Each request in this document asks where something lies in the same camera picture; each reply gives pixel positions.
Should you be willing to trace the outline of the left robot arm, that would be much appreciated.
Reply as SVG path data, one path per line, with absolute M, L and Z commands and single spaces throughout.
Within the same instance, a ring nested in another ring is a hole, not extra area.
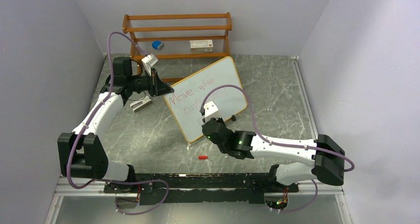
M 133 59 L 115 57 L 111 74 L 94 108 L 72 131 L 58 137 L 58 153 L 61 173 L 65 177 L 117 181 L 124 192 L 131 192 L 137 186 L 137 178 L 131 165 L 112 162 L 101 144 L 114 116 L 126 105 L 133 93 L 148 92 L 152 97 L 173 93 L 173 88 L 162 81 L 153 67 L 158 59 L 153 54 L 141 60 L 146 73 L 134 75 Z

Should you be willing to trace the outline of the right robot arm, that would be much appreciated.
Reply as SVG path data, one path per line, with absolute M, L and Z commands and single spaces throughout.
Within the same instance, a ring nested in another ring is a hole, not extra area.
M 289 161 L 290 164 L 279 165 L 267 178 L 272 191 L 311 179 L 332 186 L 344 184 L 345 151 L 328 135 L 320 134 L 315 140 L 261 138 L 252 131 L 232 131 L 220 118 L 205 122 L 202 132 L 223 154 L 236 159 Z

